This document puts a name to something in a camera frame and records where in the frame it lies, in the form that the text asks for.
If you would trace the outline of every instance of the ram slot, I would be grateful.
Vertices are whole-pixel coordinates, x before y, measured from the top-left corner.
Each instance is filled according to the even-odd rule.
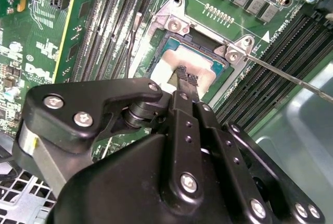
[[[87,63],[92,57],[91,50],[107,1],[108,0],[94,0],[93,9],[89,12],[87,18],[87,31],[75,62],[72,77],[70,79],[71,81],[82,81]]]
[[[91,58],[86,67],[83,81],[95,79],[95,75],[93,75],[93,72],[95,71],[96,66],[98,66],[98,64],[102,62],[101,49],[103,49],[105,45],[105,39],[109,35],[109,29],[110,27],[112,27],[112,21],[110,21],[110,18],[114,18],[112,14],[117,11],[116,6],[119,6],[119,4],[117,4],[118,1],[119,0],[108,0],[108,4],[103,13],[101,23],[98,27],[98,32],[96,34],[93,49],[91,51]]]
[[[134,10],[135,10],[135,7],[137,6],[137,2],[138,2],[138,0],[126,0],[125,1],[125,4],[122,8],[120,16],[116,21],[116,24],[115,24],[116,28],[113,30],[113,32],[111,34],[112,40],[109,42],[106,53],[104,55],[102,55],[103,60],[101,62],[101,65],[97,69],[98,70],[97,77],[96,77],[97,80],[102,80],[104,78],[108,79],[109,77],[106,76],[107,71],[108,71],[108,73],[110,73],[110,76],[113,73],[114,65],[111,67],[111,69],[109,69],[109,70],[107,70],[107,69],[109,68],[110,63],[116,54],[116,51],[115,51],[116,45],[118,43],[122,29],[125,26],[125,23],[129,21],[129,17],[135,16]]]

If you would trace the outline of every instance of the green circuit board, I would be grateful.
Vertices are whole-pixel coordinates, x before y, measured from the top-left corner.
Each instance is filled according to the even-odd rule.
[[[17,11],[20,0],[0,0],[0,131],[15,135],[22,103],[27,90],[39,84],[85,81],[95,79],[122,78],[124,60],[122,49],[126,49],[126,36],[134,24],[133,11],[144,0],[134,0],[133,10],[129,10],[122,27],[115,38],[111,29],[116,27],[116,18],[126,0],[114,0],[114,10],[110,17],[102,17],[102,7],[113,0],[67,0],[66,8],[55,7],[54,0],[26,0],[25,10]],[[160,47],[166,30],[156,30],[150,34],[153,18],[169,0],[151,0],[147,13],[143,15],[134,51],[130,76],[149,76],[149,68]],[[260,0],[260,12],[248,0],[240,5],[241,0],[185,0],[185,17],[194,24],[199,24],[213,35],[218,35],[230,42],[243,36],[254,38],[251,50],[253,56],[261,56],[271,43],[287,27],[290,21],[304,5],[302,0]],[[264,17],[268,6],[276,11],[273,16]],[[98,48],[88,55],[89,33],[99,35]],[[208,103],[233,72],[229,66],[219,76],[203,97]],[[4,96],[8,89],[17,87],[20,91],[14,99]],[[101,148],[106,146],[126,146],[133,140],[149,133],[141,131],[138,135],[117,136],[98,144],[95,157],[101,156]]]

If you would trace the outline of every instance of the white label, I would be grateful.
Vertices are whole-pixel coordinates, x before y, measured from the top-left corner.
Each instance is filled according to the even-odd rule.
[[[30,73],[30,74],[35,74],[40,78],[44,78],[46,81],[52,81],[50,72],[48,71],[44,71],[41,68],[36,68],[35,66],[33,66],[32,64],[26,64],[25,65],[25,71]]]

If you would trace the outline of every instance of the yellow tape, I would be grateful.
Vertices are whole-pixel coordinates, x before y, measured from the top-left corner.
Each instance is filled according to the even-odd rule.
[[[60,43],[60,48],[59,48],[59,55],[58,55],[56,67],[54,69],[53,77],[52,77],[52,83],[55,83],[55,81],[56,81],[56,76],[57,76],[57,72],[58,72],[58,68],[59,68],[59,64],[60,64],[60,57],[61,57],[61,54],[62,54],[62,51],[63,51],[63,45],[65,43],[66,33],[67,33],[67,30],[68,30],[69,20],[71,19],[73,5],[74,5],[74,0],[71,0],[71,3],[69,5],[69,9],[68,9],[68,13],[67,13],[65,28],[64,28],[63,33],[62,33],[62,38],[61,38],[61,43]]]

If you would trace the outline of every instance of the metal bracket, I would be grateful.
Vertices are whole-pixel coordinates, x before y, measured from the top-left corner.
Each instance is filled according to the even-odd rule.
[[[214,95],[212,100],[209,102],[209,106],[214,107],[214,105],[219,101],[222,95],[227,92],[230,86],[232,86],[237,77],[241,75],[248,63],[246,55],[249,55],[251,53],[253,47],[253,36],[245,35],[242,38],[238,39],[234,44],[229,44],[229,46],[222,45],[214,50],[215,54],[221,55],[227,59],[231,67],[233,67],[234,72],[228,77],[228,79],[225,81],[225,83],[223,83],[219,91]]]
[[[166,29],[182,36],[189,32],[190,23],[185,17],[185,0],[169,0],[152,18],[149,34],[156,29]]]

